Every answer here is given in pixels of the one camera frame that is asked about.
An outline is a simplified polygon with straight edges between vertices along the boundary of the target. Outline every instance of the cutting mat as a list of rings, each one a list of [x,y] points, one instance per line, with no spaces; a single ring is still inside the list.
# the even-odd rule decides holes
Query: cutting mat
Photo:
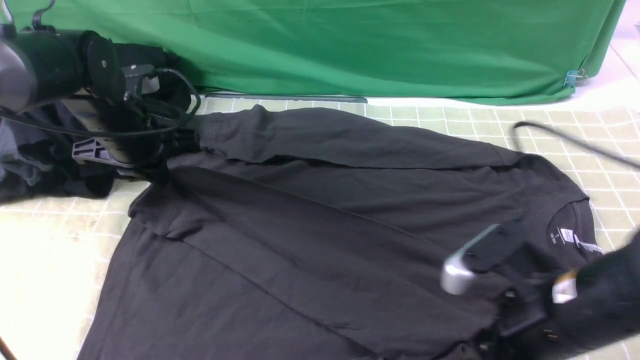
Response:
[[[537,120],[626,156],[640,158],[640,113],[502,108],[390,107],[342,102],[206,99],[201,113],[231,112],[260,104],[271,111],[325,107],[393,126],[414,126],[510,147],[508,128]],[[523,130],[527,152],[566,172],[592,198],[596,238],[605,250],[628,241],[640,224],[640,177],[628,168]],[[109,259],[126,228],[129,204],[147,183],[119,181],[106,200],[32,199],[0,207],[0,334],[20,360],[75,359],[93,320]],[[638,359],[640,339],[580,359]]]

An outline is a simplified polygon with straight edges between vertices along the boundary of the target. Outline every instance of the green backdrop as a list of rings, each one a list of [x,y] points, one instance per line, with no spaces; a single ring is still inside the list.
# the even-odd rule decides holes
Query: green backdrop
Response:
[[[25,26],[48,0],[7,0]],[[624,0],[58,0],[57,28],[160,45],[253,94],[556,101],[595,76]]]

